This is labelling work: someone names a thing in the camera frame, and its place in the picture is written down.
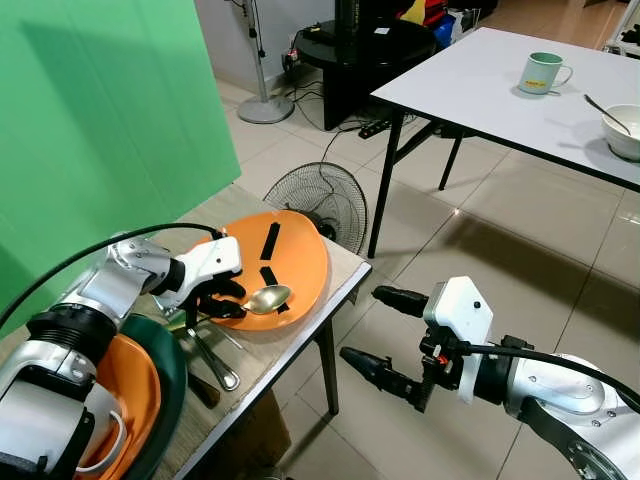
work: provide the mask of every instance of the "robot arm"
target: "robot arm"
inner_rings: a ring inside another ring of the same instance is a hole
[[[422,381],[393,370],[391,359],[344,347],[340,355],[378,389],[406,399],[424,412],[435,385],[503,405],[528,424],[589,480],[640,478],[640,415],[613,387],[589,375],[539,360],[492,354],[468,355],[469,342],[486,342],[492,313],[468,277],[438,284],[430,298],[378,287],[374,297],[403,313],[422,317]],[[505,336],[502,347],[525,355],[533,346]],[[571,355],[566,360],[595,369]]]
[[[151,293],[163,306],[195,314],[197,295],[213,293],[241,269],[238,242],[228,236],[175,258],[139,237],[107,247],[97,266],[27,322],[29,339],[0,366],[0,477],[72,478],[90,443],[103,440],[92,437],[85,402],[137,298]]]

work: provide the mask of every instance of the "dark green plate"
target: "dark green plate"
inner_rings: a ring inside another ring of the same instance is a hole
[[[129,316],[120,333],[135,340],[151,357],[158,376],[162,402],[149,438],[123,480],[151,478],[169,446],[184,404],[187,363],[177,340],[162,325],[143,315]]]

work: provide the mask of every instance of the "mug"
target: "mug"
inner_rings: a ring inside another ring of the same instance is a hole
[[[569,75],[561,82],[553,83],[560,68],[568,69]],[[523,92],[544,95],[551,88],[567,83],[572,75],[573,69],[562,65],[562,57],[553,53],[535,52],[529,55],[518,88]]]
[[[118,400],[99,383],[94,384],[93,388],[87,395],[84,402],[84,406],[87,410],[93,414],[94,427],[89,444],[85,448],[84,453],[80,459],[80,465],[84,465],[85,462],[95,453],[98,447],[109,436],[111,429],[115,426],[118,428],[118,435],[116,437],[111,450],[103,459],[98,463],[91,466],[83,466],[76,468],[76,472],[84,475],[97,475],[104,472],[111,464],[118,458],[120,451],[124,446],[124,442],[127,439],[127,428],[122,419],[122,409]]]

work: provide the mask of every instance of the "white bowl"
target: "white bowl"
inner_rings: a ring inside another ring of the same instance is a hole
[[[612,105],[607,112],[620,120],[630,131],[602,115],[602,128],[613,152],[627,160],[640,161],[640,105]]]

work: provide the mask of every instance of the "green backdrop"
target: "green backdrop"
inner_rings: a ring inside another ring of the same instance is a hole
[[[231,183],[192,0],[0,2],[0,162],[0,309],[78,249],[173,221]]]

